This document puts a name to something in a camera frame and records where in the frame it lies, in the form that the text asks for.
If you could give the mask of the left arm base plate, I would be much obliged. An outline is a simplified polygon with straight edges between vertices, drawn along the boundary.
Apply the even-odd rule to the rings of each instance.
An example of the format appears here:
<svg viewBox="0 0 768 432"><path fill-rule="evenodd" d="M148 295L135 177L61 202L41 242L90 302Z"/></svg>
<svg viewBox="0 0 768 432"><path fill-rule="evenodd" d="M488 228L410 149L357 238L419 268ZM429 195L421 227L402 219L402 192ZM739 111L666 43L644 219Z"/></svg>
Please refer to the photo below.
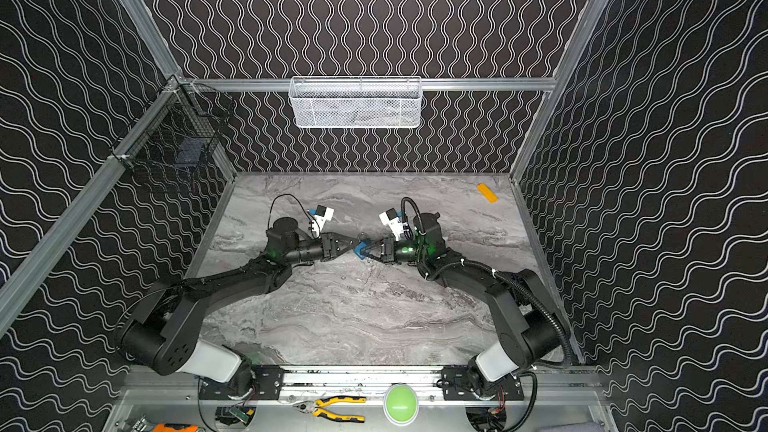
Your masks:
<svg viewBox="0 0 768 432"><path fill-rule="evenodd" d="M198 387L202 400L277 400L285 370L278 365L241 365L228 382L204 378Z"/></svg>

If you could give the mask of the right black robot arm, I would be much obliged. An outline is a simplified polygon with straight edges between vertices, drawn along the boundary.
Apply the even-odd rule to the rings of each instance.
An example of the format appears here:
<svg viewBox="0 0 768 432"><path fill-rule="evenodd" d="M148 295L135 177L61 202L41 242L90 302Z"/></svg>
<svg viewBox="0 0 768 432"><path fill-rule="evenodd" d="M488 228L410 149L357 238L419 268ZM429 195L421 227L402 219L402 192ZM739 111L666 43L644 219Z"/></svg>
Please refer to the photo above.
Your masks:
<svg viewBox="0 0 768 432"><path fill-rule="evenodd" d="M440 214L420 211L409 197L383 218L391 234L376 241L362 238L356 248L359 257L407 264L423 279L467 293L489 309L496 340L468 362L464 390L490 397L503 379L537 364L562 369L577 363L564 316L536 272L501 271L452 249Z"/></svg>

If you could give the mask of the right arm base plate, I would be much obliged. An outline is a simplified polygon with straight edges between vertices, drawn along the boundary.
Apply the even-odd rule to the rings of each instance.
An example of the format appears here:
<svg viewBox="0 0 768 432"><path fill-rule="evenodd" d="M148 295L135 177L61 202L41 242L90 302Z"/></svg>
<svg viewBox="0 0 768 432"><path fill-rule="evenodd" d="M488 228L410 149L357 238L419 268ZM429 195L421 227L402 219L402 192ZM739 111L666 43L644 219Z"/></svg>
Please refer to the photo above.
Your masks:
<svg viewBox="0 0 768 432"><path fill-rule="evenodd" d="M496 381L487 380L474 366L444 366L435 382L445 401L522 401L521 381L507 374Z"/></svg>

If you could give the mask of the blue padlock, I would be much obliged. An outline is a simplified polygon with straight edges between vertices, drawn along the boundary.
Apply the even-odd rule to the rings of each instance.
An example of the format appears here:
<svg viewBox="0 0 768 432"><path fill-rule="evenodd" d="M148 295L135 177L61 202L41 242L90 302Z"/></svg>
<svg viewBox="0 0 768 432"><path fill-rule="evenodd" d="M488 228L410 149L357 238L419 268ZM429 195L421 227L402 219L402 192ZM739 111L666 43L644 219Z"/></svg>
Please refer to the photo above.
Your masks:
<svg viewBox="0 0 768 432"><path fill-rule="evenodd" d="M354 253L355 253L355 255L356 255L356 256L357 256L357 257L358 257L360 260L365 260L365 259L366 259L366 256L365 256L365 254L364 254L364 250L365 250L365 248L366 248L367 246L368 246L368 243L367 243L366 241L361 241L361 242L359 242L359 243L356 245L356 247L354 248Z"/></svg>

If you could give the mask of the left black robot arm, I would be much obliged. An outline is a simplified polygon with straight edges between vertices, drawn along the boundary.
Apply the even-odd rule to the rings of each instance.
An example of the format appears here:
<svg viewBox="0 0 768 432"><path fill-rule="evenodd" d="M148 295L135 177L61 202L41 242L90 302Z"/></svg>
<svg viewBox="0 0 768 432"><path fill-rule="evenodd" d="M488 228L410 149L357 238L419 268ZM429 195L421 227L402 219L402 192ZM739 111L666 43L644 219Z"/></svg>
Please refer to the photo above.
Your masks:
<svg viewBox="0 0 768 432"><path fill-rule="evenodd" d="M186 373L234 398L250 394L251 360L201 339L204 319L243 299L278 290L297 266L332 261L359 244L335 232L313 237L290 217L276 220L266 238L265 249L243 266L175 283L156 282L118 330L118 350L159 375Z"/></svg>

